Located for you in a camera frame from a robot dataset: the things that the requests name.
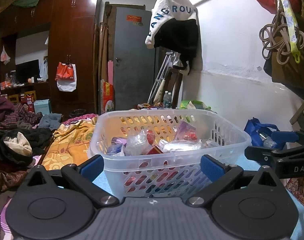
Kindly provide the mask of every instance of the blue bag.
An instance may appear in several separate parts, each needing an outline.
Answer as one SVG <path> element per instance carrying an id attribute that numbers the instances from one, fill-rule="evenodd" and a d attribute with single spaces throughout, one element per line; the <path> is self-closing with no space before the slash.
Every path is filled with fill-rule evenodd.
<path id="1" fill-rule="evenodd" d="M 251 136 L 253 146 L 263 147 L 263 141 L 260 138 L 259 133 L 263 132 L 271 137 L 272 131 L 270 130 L 270 128 L 278 132 L 280 131 L 275 124 L 260 123 L 259 119 L 253 118 L 251 120 L 248 120 L 244 128 L 244 131 Z M 278 136 L 278 141 L 275 142 L 277 143 L 277 145 L 274 146 L 273 148 L 282 150 L 285 146 L 286 140 L 284 140 L 282 136 Z"/>

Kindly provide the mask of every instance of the water bottle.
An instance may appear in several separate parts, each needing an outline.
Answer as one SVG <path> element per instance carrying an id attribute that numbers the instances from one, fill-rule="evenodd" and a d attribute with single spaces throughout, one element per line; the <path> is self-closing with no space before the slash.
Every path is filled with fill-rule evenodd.
<path id="1" fill-rule="evenodd" d="M 261 132 L 259 135 L 260 135 L 261 140 L 263 141 L 263 147 L 272 148 L 277 145 L 277 143 L 275 141 L 273 141 L 271 139 L 271 137 L 268 136 L 267 134 Z"/>
<path id="2" fill-rule="evenodd" d="M 164 97 L 163 97 L 163 106 L 164 108 L 171 108 L 171 96 L 168 91 L 165 91 Z"/>

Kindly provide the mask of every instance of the television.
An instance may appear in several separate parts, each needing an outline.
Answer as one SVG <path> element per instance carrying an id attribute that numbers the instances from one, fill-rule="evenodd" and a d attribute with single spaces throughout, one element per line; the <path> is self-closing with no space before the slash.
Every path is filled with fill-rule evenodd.
<path id="1" fill-rule="evenodd" d="M 21 84 L 27 83 L 31 77 L 39 78 L 39 60 L 32 60 L 16 65 L 16 80 Z"/>

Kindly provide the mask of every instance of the red sticker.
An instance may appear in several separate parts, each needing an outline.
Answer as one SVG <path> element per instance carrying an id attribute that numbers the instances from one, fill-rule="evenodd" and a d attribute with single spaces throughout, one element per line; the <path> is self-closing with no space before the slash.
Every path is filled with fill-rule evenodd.
<path id="1" fill-rule="evenodd" d="M 126 20 L 130 22 L 142 22 L 142 17 L 140 16 L 134 16 L 134 15 L 127 15 Z"/>

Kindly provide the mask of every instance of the circular pad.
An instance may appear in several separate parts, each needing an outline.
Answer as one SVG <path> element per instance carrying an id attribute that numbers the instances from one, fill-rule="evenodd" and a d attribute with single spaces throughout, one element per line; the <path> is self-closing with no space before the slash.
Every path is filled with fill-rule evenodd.
<path id="1" fill-rule="evenodd" d="M 298 211 L 286 191 L 237 189 L 213 202 L 212 215 L 220 227 L 241 239 L 283 239 L 291 236 Z"/>
<path id="2" fill-rule="evenodd" d="M 40 198 L 31 203 L 29 213 L 38 219 L 52 219 L 62 215 L 65 208 L 63 200 L 54 197 Z"/>
<path id="3" fill-rule="evenodd" d="M 93 214 L 93 205 L 85 195 L 57 187 L 46 192 L 17 192 L 6 220 L 14 235 L 50 240 L 80 232 Z"/>

